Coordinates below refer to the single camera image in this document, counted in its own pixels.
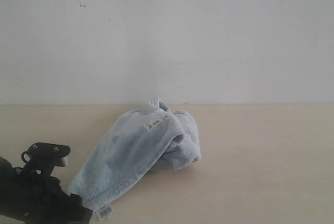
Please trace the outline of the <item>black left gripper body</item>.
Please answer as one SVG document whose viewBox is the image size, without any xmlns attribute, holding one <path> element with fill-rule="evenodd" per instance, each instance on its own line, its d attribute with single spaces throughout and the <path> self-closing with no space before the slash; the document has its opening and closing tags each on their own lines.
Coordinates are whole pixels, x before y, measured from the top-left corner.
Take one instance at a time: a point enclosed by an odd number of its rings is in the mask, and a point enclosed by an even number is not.
<svg viewBox="0 0 334 224">
<path fill-rule="evenodd" d="M 57 178 L 18 173 L 1 157 L 1 215 L 25 223 L 78 223 L 77 206 Z"/>
</svg>

